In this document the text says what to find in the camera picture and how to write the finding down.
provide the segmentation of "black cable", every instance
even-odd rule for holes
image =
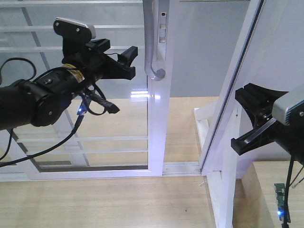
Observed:
[[[92,109],[90,109],[88,103],[86,102],[86,97],[83,94],[80,94],[80,97],[82,98],[82,101],[84,102],[85,108],[87,109],[87,111],[92,114],[92,115],[103,115],[106,112],[106,109],[104,109],[104,111],[102,113],[96,113],[94,111],[92,111]]]
[[[286,179],[286,185],[285,185],[286,188],[285,188],[285,193],[284,193],[284,210],[283,210],[284,220],[283,220],[282,228],[288,228],[288,224],[287,224],[287,215],[288,215],[288,212],[289,212],[289,209],[288,209],[288,193],[289,193],[289,187],[290,187],[291,174],[293,172],[294,161],[295,161],[295,157],[293,155],[291,155],[290,162],[289,162],[287,179]]]
[[[33,79],[33,78],[36,76],[37,70],[36,70],[36,67],[35,67],[35,65],[34,65],[34,63],[33,63],[32,61],[30,61],[30,60],[27,59],[27,58],[20,58],[20,57],[9,58],[9,59],[7,59],[7,60],[2,64],[2,66],[0,67],[0,85],[2,84],[2,75],[1,75],[2,68],[4,67],[4,65],[5,65],[7,62],[10,62],[10,61],[13,61],[13,60],[20,60],[20,61],[28,62],[28,63],[31,64],[31,66],[33,67],[33,70],[34,70],[33,76],[30,77],[29,79],[27,79],[27,81]]]
[[[294,186],[292,186],[292,188],[294,189],[299,183],[301,183],[304,180],[304,177],[302,179],[300,179],[299,182],[297,182]]]
[[[99,93],[99,95],[101,96],[102,99],[106,100],[106,97],[104,95],[104,93],[101,91],[101,89],[98,87],[98,85],[96,85],[95,82],[92,83],[93,88]]]
[[[119,55],[118,53],[116,53],[116,52],[114,52],[114,53],[111,53],[111,54],[106,54],[107,56],[110,56],[110,55],[115,55],[115,54],[117,54],[117,55]]]
[[[296,174],[295,178],[293,179],[293,181],[290,183],[290,186],[292,186],[292,184],[294,183],[295,179],[297,179],[297,177],[300,175],[300,173],[302,172],[302,170],[304,169],[304,165],[302,166],[302,168],[300,169],[300,171]]]
[[[43,155],[43,154],[46,154],[54,149],[56,149],[57,147],[61,146],[62,144],[64,144],[66,141],[68,141],[72,136],[73,134],[76,133],[76,131],[78,130],[82,120],[83,120],[84,116],[83,115],[79,115],[77,120],[76,120],[76,123],[74,125],[74,128],[73,130],[71,131],[71,133],[65,138],[63,139],[62,141],[60,141],[59,143],[57,143],[56,145],[42,151],[42,152],[39,152],[39,153],[35,153],[33,155],[29,155],[27,157],[24,157],[24,158],[20,158],[20,159],[17,159],[17,160],[14,160],[14,161],[9,161],[9,162],[5,162],[3,164],[0,164],[0,167],[4,167],[4,166],[8,166],[8,165],[13,165],[13,164],[16,164],[16,163],[19,163],[19,162],[22,162],[22,161],[26,161],[26,160],[29,160],[29,159],[32,159],[32,158],[36,158],[40,155]]]
[[[8,155],[8,153],[9,153],[9,151],[10,151],[10,144],[11,144],[11,139],[12,139],[12,137],[13,137],[13,129],[11,129],[10,131],[9,131],[9,144],[8,144],[8,147],[6,148],[6,151],[5,151],[5,153],[0,157],[0,161],[2,160],[2,159],[4,159],[5,157],[6,157],[6,155]]]

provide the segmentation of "glass door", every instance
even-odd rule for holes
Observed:
[[[62,65],[62,37],[55,34],[52,27],[56,17],[94,25],[97,39],[107,38],[111,41],[111,48],[106,54],[122,53],[130,46],[138,47],[138,57],[132,64],[136,67],[134,79],[97,82],[106,98],[116,104],[120,111],[102,116],[87,113],[77,133],[67,143],[45,155],[18,164],[31,179],[162,174],[170,94],[168,82],[171,76],[168,71],[164,80],[155,82],[145,73],[142,3],[140,0],[0,3],[0,62],[11,57],[30,59],[38,75]],[[157,16],[154,14],[153,20],[157,21]],[[170,69],[170,61],[162,60],[161,64],[165,67],[168,65]],[[2,71],[1,87],[28,78],[31,74],[28,63],[9,62]],[[61,141],[72,130],[80,104],[80,98],[72,100],[72,104],[54,125],[34,127],[29,124],[14,129],[14,150],[9,152],[6,159],[14,160],[35,154]],[[103,110],[94,102],[90,108],[97,113]],[[2,131],[2,136],[3,147],[9,134]]]

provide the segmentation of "circuit board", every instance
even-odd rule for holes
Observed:
[[[277,214],[280,221],[284,220],[284,198],[285,198],[285,184],[275,184],[276,203],[277,203]],[[287,222],[290,223],[289,211],[287,211]]]

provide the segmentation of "white door handle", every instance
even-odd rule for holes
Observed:
[[[144,70],[151,79],[155,81],[162,80],[166,71],[158,69],[156,72],[152,68],[154,54],[154,18],[153,18],[153,0],[143,0],[143,21],[144,21]]]

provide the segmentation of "sticker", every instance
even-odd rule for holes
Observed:
[[[68,63],[65,63],[62,67],[76,68],[74,65]],[[78,83],[81,83],[85,79],[84,75],[81,73],[80,70],[67,70],[67,71],[74,76],[74,78],[77,80]]]

